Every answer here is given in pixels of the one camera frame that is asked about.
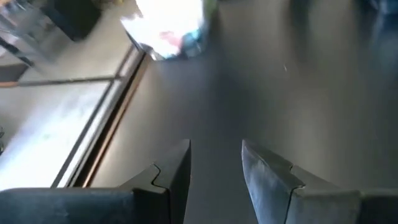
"plastic bag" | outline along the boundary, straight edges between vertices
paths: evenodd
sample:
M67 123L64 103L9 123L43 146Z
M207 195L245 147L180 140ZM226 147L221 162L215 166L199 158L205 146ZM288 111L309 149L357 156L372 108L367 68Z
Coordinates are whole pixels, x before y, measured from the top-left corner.
M154 60L192 57L206 45L216 0L136 0L142 15L122 17L137 47Z

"dark gray floor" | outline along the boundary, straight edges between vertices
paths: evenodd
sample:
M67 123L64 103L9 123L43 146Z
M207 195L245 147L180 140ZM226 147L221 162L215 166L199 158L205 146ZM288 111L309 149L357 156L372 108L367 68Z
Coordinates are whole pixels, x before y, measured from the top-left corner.
M398 187L394 24L352 0L221 1L203 55L149 63L93 186L190 138L186 223L256 223L249 138L341 187Z

